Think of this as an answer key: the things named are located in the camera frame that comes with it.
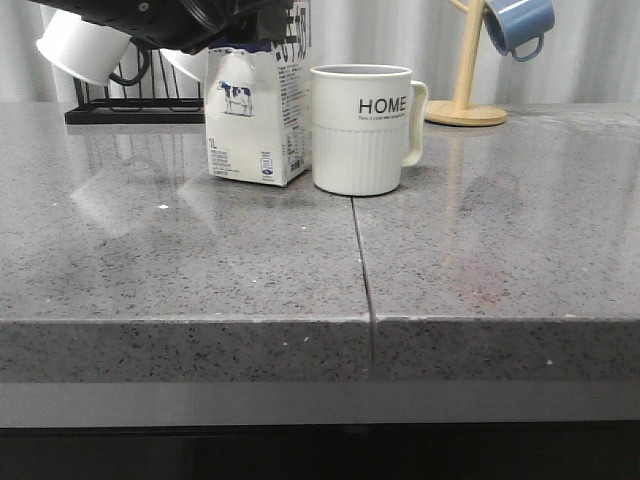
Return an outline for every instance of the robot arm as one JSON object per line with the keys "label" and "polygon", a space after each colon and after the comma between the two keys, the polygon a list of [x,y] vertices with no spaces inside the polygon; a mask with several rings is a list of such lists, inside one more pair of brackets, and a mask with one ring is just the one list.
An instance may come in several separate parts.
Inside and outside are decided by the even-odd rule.
{"label": "robot arm", "polygon": [[30,0],[131,35],[141,48],[197,53],[220,37],[232,42],[285,37],[292,0]]}

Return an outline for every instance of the white cup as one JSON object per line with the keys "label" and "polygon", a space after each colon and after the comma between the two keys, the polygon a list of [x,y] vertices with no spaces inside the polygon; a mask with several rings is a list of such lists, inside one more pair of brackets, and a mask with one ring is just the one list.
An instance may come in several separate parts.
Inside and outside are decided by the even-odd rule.
{"label": "white cup", "polygon": [[85,22],[75,13],[58,10],[36,45],[56,67],[84,82],[106,87],[130,38],[111,27]]}
{"label": "white cup", "polygon": [[196,82],[204,83],[207,76],[207,61],[209,51],[201,50],[195,55],[188,55],[177,50],[160,50],[164,58],[171,65],[184,73],[186,76],[194,79]]}
{"label": "white cup", "polygon": [[427,86],[412,81],[410,69],[387,65],[327,65],[311,73],[316,186],[353,196],[397,188],[402,167],[422,155]]}

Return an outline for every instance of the mug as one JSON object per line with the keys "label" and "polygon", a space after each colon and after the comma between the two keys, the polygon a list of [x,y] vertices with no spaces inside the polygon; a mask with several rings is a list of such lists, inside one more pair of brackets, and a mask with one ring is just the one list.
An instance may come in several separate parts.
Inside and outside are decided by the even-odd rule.
{"label": "mug", "polygon": [[[555,24],[551,0],[492,0],[484,16],[487,32],[501,55],[511,53],[518,62],[538,56],[544,46],[544,34]],[[521,57],[516,49],[534,38],[536,49]]]}
{"label": "mug", "polygon": [[315,185],[352,196],[397,188],[402,167],[422,155],[427,86],[388,65],[327,65],[311,74]]}
{"label": "mug", "polygon": [[189,55],[177,50],[160,50],[162,56],[166,58],[171,65],[192,78],[196,82],[204,83],[207,75],[207,62],[209,59],[209,50],[206,48],[195,55]]}
{"label": "mug", "polygon": [[106,87],[130,38],[111,27],[85,22],[75,13],[58,10],[36,46],[56,67],[84,82]]}

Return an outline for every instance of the black wire rack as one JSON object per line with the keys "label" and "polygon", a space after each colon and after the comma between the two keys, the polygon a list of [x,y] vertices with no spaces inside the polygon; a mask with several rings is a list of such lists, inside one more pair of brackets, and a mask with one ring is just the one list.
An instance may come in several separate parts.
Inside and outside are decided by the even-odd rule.
{"label": "black wire rack", "polygon": [[[110,88],[104,87],[103,96],[95,98],[88,84],[74,78],[78,106],[65,114],[65,123],[67,125],[204,123],[204,101],[200,83],[193,80],[197,83],[196,97],[182,97],[175,68],[163,59],[159,51],[151,51],[149,55],[148,70],[136,85],[114,87],[121,89],[121,97],[115,98]],[[140,51],[137,54],[137,65],[140,72],[143,68]],[[120,77],[123,75],[122,70],[122,63],[120,63],[118,65]],[[143,80],[147,78],[150,88],[143,89]]]}

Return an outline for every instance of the wooden peg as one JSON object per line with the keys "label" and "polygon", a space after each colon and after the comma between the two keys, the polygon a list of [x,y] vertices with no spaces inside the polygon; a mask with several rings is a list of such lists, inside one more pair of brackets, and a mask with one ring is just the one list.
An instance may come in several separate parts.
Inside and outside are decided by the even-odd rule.
{"label": "wooden peg", "polygon": [[491,105],[471,105],[469,103],[478,57],[485,0],[470,0],[468,6],[460,4],[458,0],[449,0],[449,2],[458,8],[462,6],[467,9],[454,97],[452,101],[429,102],[425,118],[434,123],[465,127],[483,127],[504,123],[507,119],[507,112],[504,110]]}

